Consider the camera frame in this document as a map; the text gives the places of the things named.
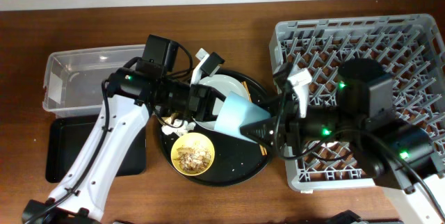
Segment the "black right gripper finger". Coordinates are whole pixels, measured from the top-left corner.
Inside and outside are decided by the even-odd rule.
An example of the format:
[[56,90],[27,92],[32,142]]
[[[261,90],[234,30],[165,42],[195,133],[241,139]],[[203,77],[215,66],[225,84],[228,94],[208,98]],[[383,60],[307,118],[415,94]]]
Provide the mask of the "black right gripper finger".
[[250,140],[264,147],[272,147],[275,144],[276,117],[249,123],[240,127],[240,133]]
[[285,96],[283,95],[276,95],[274,97],[269,97],[263,100],[260,100],[257,103],[257,106],[259,106],[261,109],[266,110],[269,112],[272,116],[277,115],[280,112],[282,102],[285,100]]

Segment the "wooden chopstick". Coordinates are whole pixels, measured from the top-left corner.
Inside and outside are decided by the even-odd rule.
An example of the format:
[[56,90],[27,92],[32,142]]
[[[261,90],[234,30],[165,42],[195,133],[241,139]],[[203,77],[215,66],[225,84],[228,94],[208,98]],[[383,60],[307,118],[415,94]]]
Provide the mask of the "wooden chopstick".
[[[243,84],[243,86],[244,86],[244,88],[245,88],[245,90],[246,90],[246,92],[248,94],[248,100],[251,102],[252,99],[251,99],[251,95],[250,95],[250,91],[249,91],[247,82],[246,81],[242,81],[241,83]],[[266,156],[268,154],[266,149],[262,145],[260,145],[259,148],[261,150],[261,155],[262,156]]]

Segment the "white round plate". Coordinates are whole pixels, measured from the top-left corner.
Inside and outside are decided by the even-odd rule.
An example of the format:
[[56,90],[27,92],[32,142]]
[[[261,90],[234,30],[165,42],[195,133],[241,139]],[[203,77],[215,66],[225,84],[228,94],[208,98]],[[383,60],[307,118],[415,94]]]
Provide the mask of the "white round plate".
[[[244,85],[237,79],[224,75],[224,74],[215,74],[212,77],[205,77],[202,78],[199,81],[199,84],[205,85],[205,86],[211,86],[212,88],[215,88],[217,91],[221,92],[224,96],[228,96],[231,92],[236,93],[237,95],[249,99],[249,95],[247,90],[245,89]],[[222,106],[223,101],[220,99],[217,99],[214,106],[213,106],[213,115],[218,115]],[[208,121],[208,122],[198,122],[196,123],[205,128],[213,130],[215,127],[216,121]]]

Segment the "light blue plastic cup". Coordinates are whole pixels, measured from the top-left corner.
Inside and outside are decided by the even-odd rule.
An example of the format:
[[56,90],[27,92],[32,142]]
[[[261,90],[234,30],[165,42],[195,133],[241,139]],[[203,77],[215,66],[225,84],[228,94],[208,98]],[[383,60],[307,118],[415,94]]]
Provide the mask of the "light blue plastic cup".
[[234,138],[253,143],[240,133],[243,125],[270,118],[270,113],[236,93],[231,92],[225,99],[216,119],[214,130]]

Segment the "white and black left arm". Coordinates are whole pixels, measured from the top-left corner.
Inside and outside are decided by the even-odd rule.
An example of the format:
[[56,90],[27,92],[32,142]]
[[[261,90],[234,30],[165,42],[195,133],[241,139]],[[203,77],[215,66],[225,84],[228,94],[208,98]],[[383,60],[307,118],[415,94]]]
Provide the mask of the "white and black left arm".
[[215,120],[213,105],[225,100],[210,86],[127,67],[112,73],[101,87],[102,108],[79,155],[46,202],[29,201],[23,223],[99,223],[117,171],[155,106],[204,121]]

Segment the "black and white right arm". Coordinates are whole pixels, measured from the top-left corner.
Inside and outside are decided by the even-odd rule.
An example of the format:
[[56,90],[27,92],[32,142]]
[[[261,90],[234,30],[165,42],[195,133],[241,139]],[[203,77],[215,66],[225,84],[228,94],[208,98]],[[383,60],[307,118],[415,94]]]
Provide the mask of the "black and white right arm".
[[243,125],[243,136],[286,161],[317,157],[324,143],[346,142],[350,156],[384,191],[404,223],[444,222],[444,162],[429,135],[396,116],[394,79],[379,62],[339,66],[334,106],[310,106],[309,70],[285,63],[274,74],[276,114]]

